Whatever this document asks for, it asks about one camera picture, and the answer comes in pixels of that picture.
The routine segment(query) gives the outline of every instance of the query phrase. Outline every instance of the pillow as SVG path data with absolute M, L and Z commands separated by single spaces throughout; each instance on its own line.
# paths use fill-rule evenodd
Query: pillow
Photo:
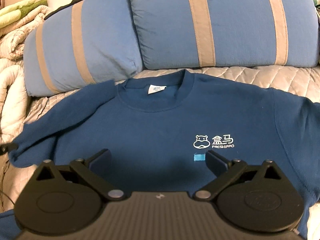
M 148 69 L 318 62 L 313 0 L 131 0 L 131 5 Z
M 142 70 L 130 0 L 83 0 L 30 33 L 24 47 L 28 95 L 47 97 Z

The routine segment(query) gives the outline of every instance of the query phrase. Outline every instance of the beige stripe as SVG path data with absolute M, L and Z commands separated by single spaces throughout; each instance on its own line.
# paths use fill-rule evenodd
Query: beige stripe
M 216 65 L 212 26 L 207 0 L 189 0 L 200 67 Z
M 83 0 L 72 6 L 71 12 L 71 35 L 73 53 L 75 55 L 77 68 L 83 80 L 87 83 L 95 83 L 87 66 L 84 57 L 84 48 L 82 41 L 82 27 L 81 27 L 81 11 Z
M 48 69 L 47 69 L 47 65 L 44 59 L 43 44 L 42 44 L 42 28 L 43 28 L 43 24 L 40 24 L 36 30 L 36 51 L 38 56 L 39 67 L 42 74 L 42 78 L 47 88 L 52 93 L 58 94 L 58 93 L 61 93 L 61 91 L 59 91 L 55 87 L 55 85 L 52 83 Z
M 282 0 L 269 0 L 276 29 L 275 65 L 285 65 L 288 60 L 288 29 Z

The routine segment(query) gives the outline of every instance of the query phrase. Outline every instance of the beige quilted mattress cover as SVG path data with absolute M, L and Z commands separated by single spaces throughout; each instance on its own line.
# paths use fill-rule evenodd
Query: beige quilted mattress cover
M 178 70 L 144 70 L 135 78 L 160 76 Z M 292 94 L 304 96 L 313 102 L 320 102 L 320 66 L 303 69 L 284 66 L 262 66 L 253 69 L 245 67 L 224 67 L 224 68 L 202 68 L 188 69 L 194 73 L 221 77 L 237 82 L 257 85 L 262 88 L 273 87 Z M 76 92 L 70 91 L 50 98 L 33 99 L 31 109 L 24 122 L 34 122 L 47 113 L 56 103 L 68 95 Z M 21 190 L 33 174 L 36 166 L 19 169 L 10 165 L 7 155 L 0 157 L 0 189 L 16 201 Z M 0 194 L 0 212 L 13 208 L 12 203 L 6 196 Z M 308 240 L 320 239 L 320 203 L 310 208 L 308 221 Z

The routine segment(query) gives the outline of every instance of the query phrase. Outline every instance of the light blue rectangle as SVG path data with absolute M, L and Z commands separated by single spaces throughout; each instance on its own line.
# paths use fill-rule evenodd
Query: light blue rectangle
M 193 156 L 194 161 L 205 161 L 205 154 L 195 154 Z

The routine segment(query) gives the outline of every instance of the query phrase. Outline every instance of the thin wire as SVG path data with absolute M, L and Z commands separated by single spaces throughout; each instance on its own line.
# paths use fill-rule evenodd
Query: thin wire
M 6 193 L 4 193 L 2 190 L 0 190 L 0 192 L 1 192 L 3 195 L 5 195 L 5 196 L 11 201 L 11 203 L 14 205 L 14 202 L 12 201 L 12 199 L 11 199 Z

